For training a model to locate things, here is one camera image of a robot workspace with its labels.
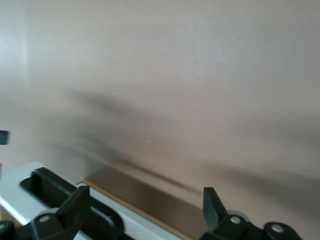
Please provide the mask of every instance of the black object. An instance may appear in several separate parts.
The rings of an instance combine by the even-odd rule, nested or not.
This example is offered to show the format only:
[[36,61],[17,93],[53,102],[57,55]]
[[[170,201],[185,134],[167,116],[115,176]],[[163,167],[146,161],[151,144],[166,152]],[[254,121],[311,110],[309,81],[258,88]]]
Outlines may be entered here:
[[[59,207],[77,189],[45,167],[35,169],[20,185],[49,208]],[[93,240],[130,240],[121,217],[110,207],[90,198],[91,210],[81,231]]]
[[0,130],[0,145],[7,145],[9,142],[9,131]]
[[20,228],[11,221],[0,221],[0,240],[72,240],[90,207],[90,189],[80,186],[56,213],[40,214]]
[[209,232],[200,240],[301,240],[286,224],[268,222],[260,229],[239,215],[228,214],[212,187],[203,190],[203,215]]

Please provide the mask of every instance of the stove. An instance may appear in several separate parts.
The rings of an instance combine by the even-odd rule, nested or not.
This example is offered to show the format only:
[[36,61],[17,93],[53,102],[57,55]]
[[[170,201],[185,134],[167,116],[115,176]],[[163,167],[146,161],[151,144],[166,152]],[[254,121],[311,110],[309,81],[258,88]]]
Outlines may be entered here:
[[[16,221],[16,226],[14,221],[0,221],[0,240],[181,239],[92,187],[75,185],[39,162],[2,174],[0,205]],[[200,240],[301,240],[284,223],[268,222],[260,229],[243,213],[227,211],[212,187],[203,190],[203,216],[208,231]]]

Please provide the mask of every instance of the wall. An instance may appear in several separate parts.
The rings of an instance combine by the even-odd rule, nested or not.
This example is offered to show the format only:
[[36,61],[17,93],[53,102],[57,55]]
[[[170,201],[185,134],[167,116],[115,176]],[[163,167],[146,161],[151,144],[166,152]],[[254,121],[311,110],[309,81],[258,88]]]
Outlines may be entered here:
[[319,1],[1,1],[3,169],[112,164],[320,234]]

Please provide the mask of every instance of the beige wall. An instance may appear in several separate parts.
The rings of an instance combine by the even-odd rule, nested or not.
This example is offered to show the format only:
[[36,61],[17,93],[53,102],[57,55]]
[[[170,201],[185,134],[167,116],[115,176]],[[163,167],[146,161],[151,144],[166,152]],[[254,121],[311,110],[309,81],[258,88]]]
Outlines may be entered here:
[[320,234],[319,1],[0,4],[4,169],[79,181],[109,162]]

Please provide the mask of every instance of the white stovetop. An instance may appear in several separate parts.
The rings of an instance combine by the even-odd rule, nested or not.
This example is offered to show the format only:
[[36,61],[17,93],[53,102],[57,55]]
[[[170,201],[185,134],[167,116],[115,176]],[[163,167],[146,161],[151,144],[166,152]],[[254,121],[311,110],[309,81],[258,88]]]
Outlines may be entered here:
[[[0,205],[22,225],[29,223],[38,213],[48,209],[20,187],[22,180],[29,178],[34,169],[41,167],[45,166],[40,162],[31,162],[4,171],[1,175]],[[90,188],[90,194],[120,214],[124,221],[126,234],[135,240],[180,240],[177,236],[146,220],[100,192]],[[89,240],[90,238],[79,232],[74,239]]]

